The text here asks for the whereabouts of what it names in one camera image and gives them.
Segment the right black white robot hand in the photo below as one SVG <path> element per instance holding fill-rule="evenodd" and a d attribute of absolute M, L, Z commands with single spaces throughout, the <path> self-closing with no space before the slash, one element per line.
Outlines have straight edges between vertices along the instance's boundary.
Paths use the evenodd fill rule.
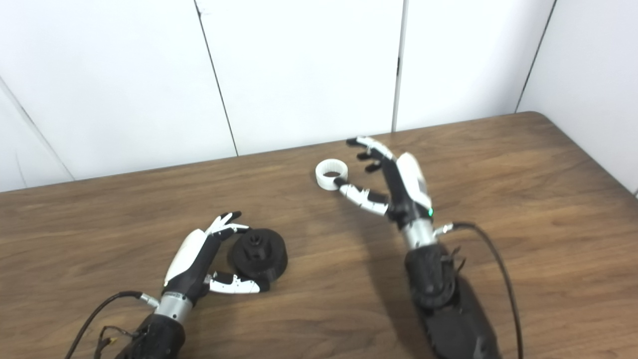
<path fill-rule="evenodd" d="M 346 139 L 346 145 L 364 148 L 357 154 L 357 159 L 372 161 L 365 167 L 365 172 L 383 173 L 389 194 L 335 178 L 333 184 L 344 197 L 366 211 L 385 216 L 399 230 L 419 219 L 432 220 L 432 200 L 421 167 L 410 153 L 396 157 L 387 146 L 369 136 L 351 137 Z"/>

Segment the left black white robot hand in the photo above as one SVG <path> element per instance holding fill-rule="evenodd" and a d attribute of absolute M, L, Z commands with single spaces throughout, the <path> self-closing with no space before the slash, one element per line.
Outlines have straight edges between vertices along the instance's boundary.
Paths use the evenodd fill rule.
<path fill-rule="evenodd" d="M 241 214 L 241 211 L 223 213 L 206 230 L 195 229 L 187 235 L 165 275 L 162 295 L 174 293 L 184 296 L 195 305 L 209 292 L 245 295 L 270 290 L 271 285 L 267 280 L 248 279 L 221 271 L 209 273 L 221 244 L 232 235 L 251 229 L 234 222 Z"/>

